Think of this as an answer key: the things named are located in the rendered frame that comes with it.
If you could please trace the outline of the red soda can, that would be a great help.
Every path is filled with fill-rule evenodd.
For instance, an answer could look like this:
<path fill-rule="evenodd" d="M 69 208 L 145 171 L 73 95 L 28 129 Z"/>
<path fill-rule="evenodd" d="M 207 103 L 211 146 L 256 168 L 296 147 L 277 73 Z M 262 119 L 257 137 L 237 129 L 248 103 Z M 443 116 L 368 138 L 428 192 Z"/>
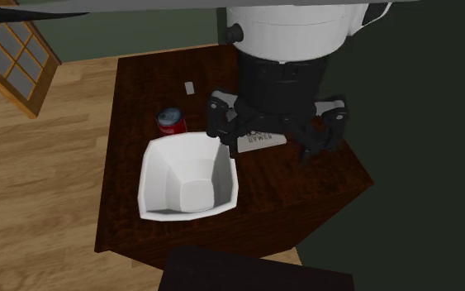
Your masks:
<path fill-rule="evenodd" d="M 155 118 L 162 136 L 177 135 L 187 131 L 182 111 L 177 107 L 161 109 Z"/>

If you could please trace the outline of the dark wooden table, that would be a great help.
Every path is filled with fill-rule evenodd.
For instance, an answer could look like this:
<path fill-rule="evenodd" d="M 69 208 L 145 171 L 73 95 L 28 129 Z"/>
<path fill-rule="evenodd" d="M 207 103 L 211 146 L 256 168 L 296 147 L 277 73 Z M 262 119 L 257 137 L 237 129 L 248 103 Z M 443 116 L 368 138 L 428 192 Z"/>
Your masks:
<path fill-rule="evenodd" d="M 185 82 L 195 93 L 187 95 Z M 290 250 L 372 185 L 349 145 L 298 164 L 293 142 L 236 157 L 237 206 L 188 222 L 140 218 L 140 170 L 163 107 L 179 107 L 190 131 L 206 128 L 215 88 L 236 93 L 235 49 L 228 45 L 121 58 L 117 64 L 96 252 L 111 251 L 156 268 L 179 246 L 261 258 Z"/>

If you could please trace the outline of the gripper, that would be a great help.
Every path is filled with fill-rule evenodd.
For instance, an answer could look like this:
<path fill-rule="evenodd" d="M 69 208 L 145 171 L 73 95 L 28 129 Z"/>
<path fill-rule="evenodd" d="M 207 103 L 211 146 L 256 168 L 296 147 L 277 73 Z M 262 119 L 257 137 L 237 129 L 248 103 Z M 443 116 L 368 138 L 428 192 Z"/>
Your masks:
<path fill-rule="evenodd" d="M 215 90 L 207 102 L 206 133 L 237 151 L 237 139 L 251 131 L 280 134 L 276 116 L 301 145 L 303 166 L 323 150 L 335 150 L 344 137 L 349 109 L 344 95 L 316 101 L 328 58 L 280 64 L 238 53 L 239 94 Z"/>

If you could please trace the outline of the white angular bowl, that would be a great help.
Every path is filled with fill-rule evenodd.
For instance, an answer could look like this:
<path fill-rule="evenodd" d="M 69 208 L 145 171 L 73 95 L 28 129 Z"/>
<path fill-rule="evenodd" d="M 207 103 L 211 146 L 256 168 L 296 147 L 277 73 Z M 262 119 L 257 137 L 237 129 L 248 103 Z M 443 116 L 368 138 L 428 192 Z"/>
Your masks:
<path fill-rule="evenodd" d="M 239 182 L 229 147 L 204 131 L 149 142 L 137 195 L 140 218 L 184 222 L 237 206 Z"/>

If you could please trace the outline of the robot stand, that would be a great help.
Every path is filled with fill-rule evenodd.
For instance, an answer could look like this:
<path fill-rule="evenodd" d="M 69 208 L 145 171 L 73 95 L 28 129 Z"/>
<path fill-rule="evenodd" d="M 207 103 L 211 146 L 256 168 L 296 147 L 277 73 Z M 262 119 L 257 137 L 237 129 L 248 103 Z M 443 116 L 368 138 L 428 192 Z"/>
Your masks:
<path fill-rule="evenodd" d="M 172 249 L 158 291 L 355 291 L 351 274 L 195 246 Z"/>

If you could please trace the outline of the wooden framed glass window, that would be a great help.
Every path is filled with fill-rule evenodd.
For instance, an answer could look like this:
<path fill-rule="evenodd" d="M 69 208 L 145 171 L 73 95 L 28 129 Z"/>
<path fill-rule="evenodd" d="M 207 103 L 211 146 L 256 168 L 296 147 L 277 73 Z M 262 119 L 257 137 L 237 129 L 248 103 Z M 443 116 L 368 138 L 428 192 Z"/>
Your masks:
<path fill-rule="evenodd" d="M 17 5 L 0 0 L 3 7 Z M 0 93 L 29 118 L 39 116 L 60 65 L 34 23 L 0 21 Z"/>

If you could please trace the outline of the white book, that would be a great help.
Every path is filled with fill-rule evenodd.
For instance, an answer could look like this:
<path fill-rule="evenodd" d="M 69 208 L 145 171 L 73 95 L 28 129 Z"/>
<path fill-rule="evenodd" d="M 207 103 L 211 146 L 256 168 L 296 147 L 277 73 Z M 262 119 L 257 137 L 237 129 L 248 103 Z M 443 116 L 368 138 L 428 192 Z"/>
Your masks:
<path fill-rule="evenodd" d="M 252 150 L 284 145 L 286 143 L 287 138 L 284 135 L 251 131 L 237 139 L 237 151 L 239 153 L 244 153 Z"/>

